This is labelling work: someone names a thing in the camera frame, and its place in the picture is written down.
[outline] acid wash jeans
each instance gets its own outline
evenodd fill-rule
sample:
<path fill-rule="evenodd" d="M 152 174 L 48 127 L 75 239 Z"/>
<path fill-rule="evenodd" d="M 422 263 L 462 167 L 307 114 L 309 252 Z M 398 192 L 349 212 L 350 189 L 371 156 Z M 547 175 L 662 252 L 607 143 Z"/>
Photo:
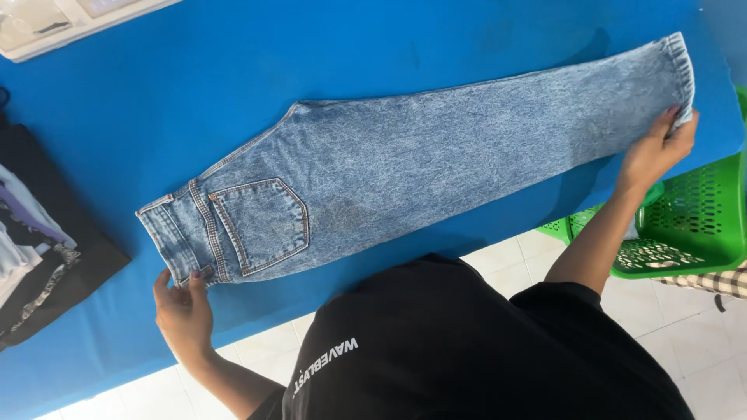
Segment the acid wash jeans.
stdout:
<path fill-rule="evenodd" d="M 682 34 L 448 89 L 297 102 L 137 212 L 178 285 L 308 270 L 626 150 L 695 85 Z"/>

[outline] checkered cloth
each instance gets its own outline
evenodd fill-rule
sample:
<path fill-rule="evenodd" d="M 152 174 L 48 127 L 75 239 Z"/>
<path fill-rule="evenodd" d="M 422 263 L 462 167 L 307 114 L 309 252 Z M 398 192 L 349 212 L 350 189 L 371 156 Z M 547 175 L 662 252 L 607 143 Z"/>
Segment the checkered cloth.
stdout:
<path fill-rule="evenodd" d="M 667 285 L 708 290 L 713 293 L 747 300 L 747 261 L 733 271 L 720 273 L 690 274 L 688 276 L 659 277 Z"/>

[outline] waistband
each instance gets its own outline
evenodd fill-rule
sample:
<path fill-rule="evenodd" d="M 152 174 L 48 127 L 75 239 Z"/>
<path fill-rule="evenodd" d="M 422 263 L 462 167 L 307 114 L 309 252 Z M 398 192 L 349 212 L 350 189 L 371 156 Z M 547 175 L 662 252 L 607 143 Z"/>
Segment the waistband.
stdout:
<path fill-rule="evenodd" d="M 169 212 L 163 206 L 156 205 L 146 206 L 136 215 L 150 234 L 166 266 L 171 270 L 174 284 L 179 286 L 188 284 L 192 270 L 199 270 L 200 266 L 192 248 L 182 236 Z M 203 268 L 203 275 L 206 274 L 205 271 L 212 271 L 212 268 L 209 265 Z"/>

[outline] blue table cover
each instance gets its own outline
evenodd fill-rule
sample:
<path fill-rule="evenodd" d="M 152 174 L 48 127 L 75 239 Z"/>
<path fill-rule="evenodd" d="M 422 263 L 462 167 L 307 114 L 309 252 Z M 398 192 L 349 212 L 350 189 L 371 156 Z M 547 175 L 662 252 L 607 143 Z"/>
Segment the blue table cover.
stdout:
<path fill-rule="evenodd" d="M 184 0 L 27 63 L 0 62 L 10 118 L 38 137 L 133 257 L 82 304 L 0 353 L 0 417 L 33 418 L 175 363 L 153 323 L 151 286 L 164 263 L 134 211 L 273 125 L 292 102 L 502 78 L 675 31 L 692 57 L 702 118 L 673 176 L 737 152 L 745 138 L 696 0 Z M 604 201 L 620 162 L 583 165 L 310 271 L 215 286 L 214 344 L 312 312 L 383 268 L 428 252 L 461 256 Z"/>

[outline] person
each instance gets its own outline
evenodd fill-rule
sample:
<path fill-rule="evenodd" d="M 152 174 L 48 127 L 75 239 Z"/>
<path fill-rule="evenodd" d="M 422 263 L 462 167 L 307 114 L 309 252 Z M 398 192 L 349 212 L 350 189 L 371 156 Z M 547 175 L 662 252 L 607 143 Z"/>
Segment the person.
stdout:
<path fill-rule="evenodd" d="M 665 111 L 544 282 L 507 300 L 460 260 L 382 271 L 316 312 L 287 387 L 217 355 L 199 272 L 153 287 L 176 359 L 238 419 L 693 419 L 677 386 L 600 302 L 646 191 L 689 154 L 698 112 Z"/>

